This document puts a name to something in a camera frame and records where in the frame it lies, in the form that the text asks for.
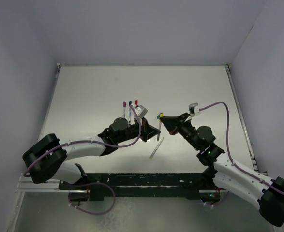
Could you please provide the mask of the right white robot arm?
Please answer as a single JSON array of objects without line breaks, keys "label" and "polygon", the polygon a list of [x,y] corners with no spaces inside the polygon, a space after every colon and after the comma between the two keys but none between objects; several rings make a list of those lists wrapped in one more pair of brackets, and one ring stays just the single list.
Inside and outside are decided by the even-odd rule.
[{"label": "right white robot arm", "polygon": [[215,136],[208,126],[195,128],[189,114],[164,116],[160,121],[170,135],[180,134],[195,150],[197,158],[207,167],[202,177],[207,189],[216,186],[239,196],[258,209],[270,224],[281,227],[284,223],[284,179],[257,173],[229,157],[215,144]]}]

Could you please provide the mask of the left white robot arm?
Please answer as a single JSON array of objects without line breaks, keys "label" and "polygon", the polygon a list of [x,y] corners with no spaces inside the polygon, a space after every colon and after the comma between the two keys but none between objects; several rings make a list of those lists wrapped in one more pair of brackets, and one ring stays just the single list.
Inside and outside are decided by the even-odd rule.
[{"label": "left white robot arm", "polygon": [[56,179],[69,183],[75,189],[86,185],[86,173],[78,163],[68,161],[87,156],[105,156],[118,148],[125,148],[123,142],[146,142],[160,134],[145,118],[130,125],[124,118],[117,118],[103,132],[93,138],[77,141],[61,140],[50,133],[26,151],[22,159],[27,167],[24,176],[31,177],[35,184]]}]

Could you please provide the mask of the yellow pen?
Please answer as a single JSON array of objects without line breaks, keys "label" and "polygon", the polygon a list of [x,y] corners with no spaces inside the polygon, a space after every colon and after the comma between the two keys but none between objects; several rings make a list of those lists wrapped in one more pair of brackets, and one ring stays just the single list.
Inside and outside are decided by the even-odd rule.
[{"label": "yellow pen", "polygon": [[[158,130],[161,131],[162,122],[161,122],[160,118],[158,120],[159,120]],[[161,134],[161,132],[159,132],[157,134],[157,142],[160,140],[160,134]]]}]

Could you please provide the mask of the purple pen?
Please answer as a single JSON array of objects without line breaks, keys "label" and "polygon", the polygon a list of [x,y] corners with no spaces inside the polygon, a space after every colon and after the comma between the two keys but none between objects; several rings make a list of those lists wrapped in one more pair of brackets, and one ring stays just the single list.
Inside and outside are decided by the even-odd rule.
[{"label": "purple pen", "polygon": [[122,114],[122,117],[125,118],[126,117],[126,107],[123,108],[123,114]]}]

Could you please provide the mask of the green pen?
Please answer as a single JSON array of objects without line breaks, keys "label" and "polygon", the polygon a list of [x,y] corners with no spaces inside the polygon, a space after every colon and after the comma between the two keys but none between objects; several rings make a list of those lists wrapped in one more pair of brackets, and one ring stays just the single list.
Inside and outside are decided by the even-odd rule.
[{"label": "green pen", "polygon": [[153,156],[155,155],[155,153],[157,152],[157,150],[159,149],[159,147],[161,146],[162,142],[164,140],[164,137],[158,142],[157,146],[155,147],[155,149],[153,150],[153,152],[150,155],[150,159],[153,158]]}]

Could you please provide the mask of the blue pen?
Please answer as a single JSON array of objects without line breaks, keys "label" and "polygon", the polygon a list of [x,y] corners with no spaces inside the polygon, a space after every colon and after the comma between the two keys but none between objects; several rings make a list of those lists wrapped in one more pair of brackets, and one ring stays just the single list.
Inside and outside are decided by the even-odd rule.
[{"label": "blue pen", "polygon": [[128,112],[128,122],[131,123],[131,113],[132,113],[132,110],[131,110],[131,106],[129,106],[129,112]]}]

